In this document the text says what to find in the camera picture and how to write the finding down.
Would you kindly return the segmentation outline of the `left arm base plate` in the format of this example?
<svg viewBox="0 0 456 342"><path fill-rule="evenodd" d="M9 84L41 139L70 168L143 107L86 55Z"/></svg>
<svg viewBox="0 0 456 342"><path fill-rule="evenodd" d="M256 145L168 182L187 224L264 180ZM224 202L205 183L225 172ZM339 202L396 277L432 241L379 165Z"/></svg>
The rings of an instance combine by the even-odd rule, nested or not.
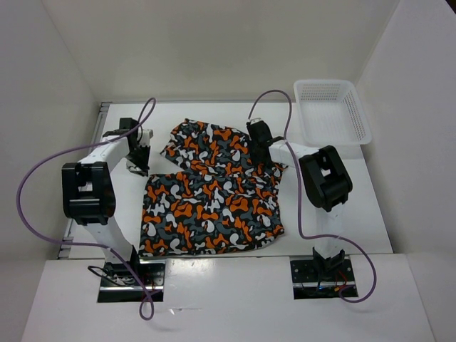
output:
<svg viewBox="0 0 456 342"><path fill-rule="evenodd" d="M152 261L138 264L135 271L156 302L163 301L165 265L165 260ZM100 279L98 303L141 302L145 298L140 283L123 264L90 265L88 271Z"/></svg>

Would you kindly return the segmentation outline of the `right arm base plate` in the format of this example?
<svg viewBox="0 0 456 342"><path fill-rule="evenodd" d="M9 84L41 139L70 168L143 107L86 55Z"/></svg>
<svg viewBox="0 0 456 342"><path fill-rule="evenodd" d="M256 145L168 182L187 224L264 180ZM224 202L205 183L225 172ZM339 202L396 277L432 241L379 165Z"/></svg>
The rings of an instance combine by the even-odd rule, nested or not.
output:
<svg viewBox="0 0 456 342"><path fill-rule="evenodd" d="M295 300L358 297L351 260L346 257L335 271L320 276L311 256L290 258L291 280Z"/></svg>

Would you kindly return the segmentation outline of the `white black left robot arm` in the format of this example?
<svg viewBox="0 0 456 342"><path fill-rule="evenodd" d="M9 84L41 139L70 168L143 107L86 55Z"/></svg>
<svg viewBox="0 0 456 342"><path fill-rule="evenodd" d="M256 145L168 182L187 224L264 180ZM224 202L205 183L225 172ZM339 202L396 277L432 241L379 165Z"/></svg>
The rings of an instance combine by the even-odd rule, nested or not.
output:
<svg viewBox="0 0 456 342"><path fill-rule="evenodd" d="M121 118L116 130L104 134L100 144L78 162L61 169L63 211L85 227L106 249L103 253L109 272L125 284L136 284L143 274L136 248L124 237L115 219L116 198L111 172L125 159L127 171L147 177L150 139L153 131L139 133L139 122Z"/></svg>

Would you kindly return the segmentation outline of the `orange camouflage shorts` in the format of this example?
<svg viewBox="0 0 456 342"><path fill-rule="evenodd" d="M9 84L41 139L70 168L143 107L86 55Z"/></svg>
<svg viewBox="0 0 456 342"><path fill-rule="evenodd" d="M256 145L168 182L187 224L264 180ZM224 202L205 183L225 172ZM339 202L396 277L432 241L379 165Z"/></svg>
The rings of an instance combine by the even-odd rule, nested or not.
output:
<svg viewBox="0 0 456 342"><path fill-rule="evenodd" d="M139 256L227 254L261 249L284 233L284 165L254 164L249 136L185 119L160 153L180 167L145 185Z"/></svg>

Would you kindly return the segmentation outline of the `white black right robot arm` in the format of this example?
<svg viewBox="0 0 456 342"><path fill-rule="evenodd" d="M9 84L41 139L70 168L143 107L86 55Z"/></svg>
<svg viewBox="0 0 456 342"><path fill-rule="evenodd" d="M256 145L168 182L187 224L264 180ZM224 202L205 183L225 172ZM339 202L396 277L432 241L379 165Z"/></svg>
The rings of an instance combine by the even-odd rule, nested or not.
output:
<svg viewBox="0 0 456 342"><path fill-rule="evenodd" d="M298 232L301 238L314 241L313 274L319 281L328 280L341 267L345 252L338 247L342 214L353 183L336 148L308 147L290 143L283 137L273 137L263 120L247 122L252 159L257 164L274 163L292 167L298 183ZM307 234L302 227L304 197L315 208L316 228Z"/></svg>

